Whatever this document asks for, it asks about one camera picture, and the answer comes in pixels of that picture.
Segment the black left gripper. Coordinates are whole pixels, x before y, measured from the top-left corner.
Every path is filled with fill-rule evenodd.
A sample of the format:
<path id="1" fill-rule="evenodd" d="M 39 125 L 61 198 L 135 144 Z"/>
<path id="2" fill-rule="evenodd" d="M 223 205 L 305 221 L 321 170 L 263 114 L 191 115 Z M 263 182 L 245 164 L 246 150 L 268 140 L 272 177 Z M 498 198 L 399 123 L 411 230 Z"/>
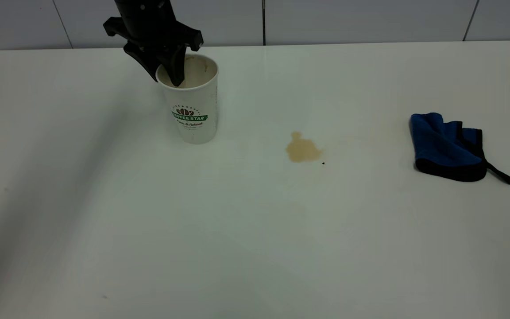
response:
<path id="1" fill-rule="evenodd" d="M 194 52 L 200 49 L 204 44 L 201 31 L 178 22 L 169 0 L 116 0 L 115 4 L 120 17 L 110 17 L 103 24 L 107 35 L 125 38 L 124 52 L 154 81 L 158 82 L 156 74 L 162 65 L 172 85 L 181 85 L 186 47 Z M 162 47 L 166 49 L 161 63 Z"/>

